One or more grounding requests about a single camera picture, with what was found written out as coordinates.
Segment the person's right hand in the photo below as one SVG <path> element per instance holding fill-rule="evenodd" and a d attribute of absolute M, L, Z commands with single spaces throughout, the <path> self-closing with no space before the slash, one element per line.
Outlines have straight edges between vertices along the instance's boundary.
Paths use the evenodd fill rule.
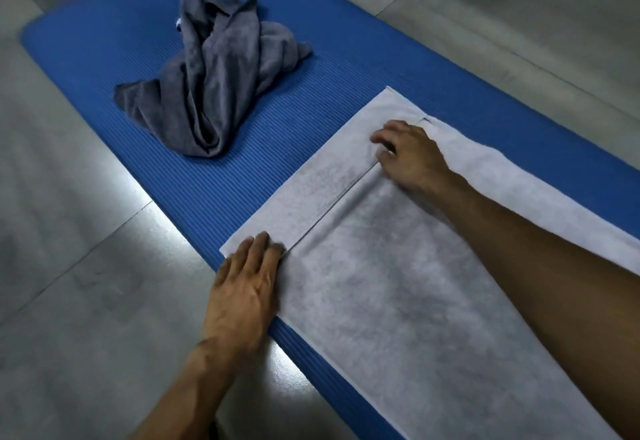
<path fill-rule="evenodd" d="M 420 126 L 390 120 L 373 132 L 370 142 L 395 153 L 399 168 L 382 171 L 402 188 L 435 198 L 451 183 L 453 173 L 439 147 Z"/>

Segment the person's left hand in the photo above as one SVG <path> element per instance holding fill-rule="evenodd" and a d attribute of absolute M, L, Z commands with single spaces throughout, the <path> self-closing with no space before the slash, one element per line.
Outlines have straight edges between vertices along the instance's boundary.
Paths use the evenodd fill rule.
<path fill-rule="evenodd" d="M 258 348 L 276 315 L 274 285 L 257 285 L 247 277 L 217 285 L 216 277 L 205 309 L 202 339 L 219 338 L 235 348 Z"/>

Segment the light grey towel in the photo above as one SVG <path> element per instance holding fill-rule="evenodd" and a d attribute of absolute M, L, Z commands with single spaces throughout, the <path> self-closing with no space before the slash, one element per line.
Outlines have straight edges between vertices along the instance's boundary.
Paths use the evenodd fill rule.
<path fill-rule="evenodd" d="M 384 177 L 370 135 L 416 124 L 453 171 L 640 275 L 640 240 L 386 87 L 221 246 L 283 244 L 279 317 L 407 440 L 620 440 L 441 211 Z"/>

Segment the person's left forearm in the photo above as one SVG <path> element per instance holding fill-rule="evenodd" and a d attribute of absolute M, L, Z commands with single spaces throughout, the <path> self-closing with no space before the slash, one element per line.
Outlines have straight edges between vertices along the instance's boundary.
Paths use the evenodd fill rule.
<path fill-rule="evenodd" d="M 211 440 L 217 410 L 256 347 L 219 338 L 199 342 L 155 407 L 128 440 Z"/>

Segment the person's right forearm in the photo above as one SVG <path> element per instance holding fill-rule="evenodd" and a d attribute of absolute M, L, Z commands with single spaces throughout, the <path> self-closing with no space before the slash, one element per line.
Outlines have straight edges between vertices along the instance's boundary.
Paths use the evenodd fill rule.
<path fill-rule="evenodd" d="M 416 188 L 468 242 L 555 362 L 624 439 L 640 440 L 640 277 L 451 172 Z"/>

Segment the blue exercise mat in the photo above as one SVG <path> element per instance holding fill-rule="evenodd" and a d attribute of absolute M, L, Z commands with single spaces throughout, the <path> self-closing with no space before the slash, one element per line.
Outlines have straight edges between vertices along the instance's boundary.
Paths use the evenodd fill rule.
<path fill-rule="evenodd" d="M 28 54 L 210 266 L 240 224 L 385 86 L 640 238 L 640 171 L 347 0 L 259 0 L 315 56 L 265 97 L 219 160 L 177 155 L 114 88 L 179 50 L 178 0 L 71 0 L 21 35 Z"/>

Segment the dark grey crumpled towel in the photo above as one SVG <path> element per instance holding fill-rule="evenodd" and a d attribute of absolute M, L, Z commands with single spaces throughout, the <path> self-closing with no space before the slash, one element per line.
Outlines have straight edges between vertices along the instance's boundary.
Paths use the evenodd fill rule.
<path fill-rule="evenodd" d="M 183 48 L 156 79 L 117 85 L 113 100 L 166 148 L 222 154 L 255 100 L 312 54 L 283 24 L 262 21 L 258 0 L 180 0 Z"/>

